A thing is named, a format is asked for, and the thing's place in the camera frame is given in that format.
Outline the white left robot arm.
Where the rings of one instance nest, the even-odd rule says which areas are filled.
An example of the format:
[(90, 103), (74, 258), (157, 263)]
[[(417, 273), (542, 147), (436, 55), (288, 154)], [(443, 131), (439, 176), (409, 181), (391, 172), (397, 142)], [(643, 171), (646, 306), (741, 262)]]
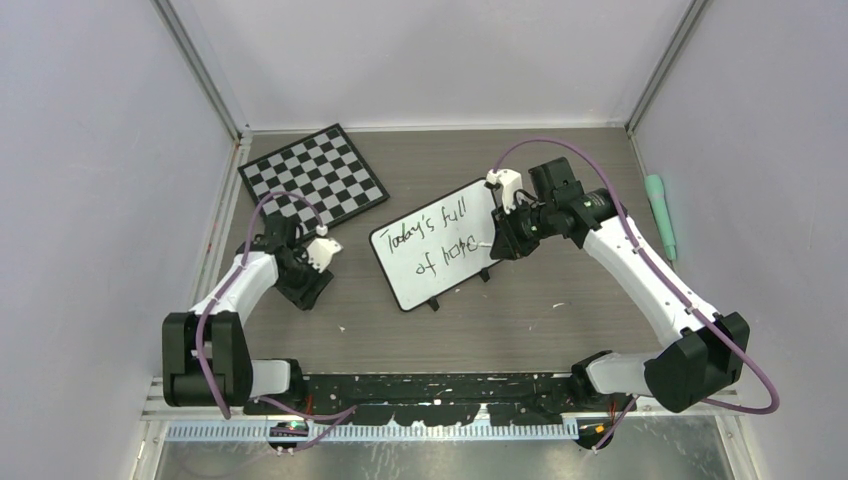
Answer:
[(234, 406), (268, 396), (284, 414), (307, 398), (294, 359), (254, 359), (244, 333), (248, 317), (269, 290), (301, 311), (315, 306), (331, 282), (329, 266), (343, 250), (321, 226), (308, 240), (292, 217), (273, 216), (236, 251), (224, 278), (190, 310), (168, 314), (162, 324), (162, 391), (171, 407)]

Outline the small black-framed whiteboard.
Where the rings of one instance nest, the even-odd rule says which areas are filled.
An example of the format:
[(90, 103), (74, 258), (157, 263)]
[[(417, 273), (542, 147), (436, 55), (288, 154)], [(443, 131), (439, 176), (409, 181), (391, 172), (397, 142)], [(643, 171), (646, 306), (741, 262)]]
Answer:
[(497, 264), (490, 248), (496, 202), (483, 178), (469, 182), (377, 227), (368, 242), (398, 308), (438, 307), (437, 297)]

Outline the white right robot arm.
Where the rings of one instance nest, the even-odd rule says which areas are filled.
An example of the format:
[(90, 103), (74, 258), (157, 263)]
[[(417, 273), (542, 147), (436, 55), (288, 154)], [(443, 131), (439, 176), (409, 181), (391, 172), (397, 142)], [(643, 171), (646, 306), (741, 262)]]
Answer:
[(550, 237), (571, 240), (602, 265), (647, 318), (661, 349), (643, 354), (598, 352), (571, 367), (571, 397), (596, 410), (613, 394), (654, 398), (680, 413), (735, 383), (750, 327), (738, 313), (699, 307), (697, 298), (644, 241), (611, 192), (583, 189), (569, 162), (557, 158), (529, 171), (528, 194), (520, 173), (499, 169), (486, 175), (501, 197), (492, 211), (494, 260), (529, 256)]

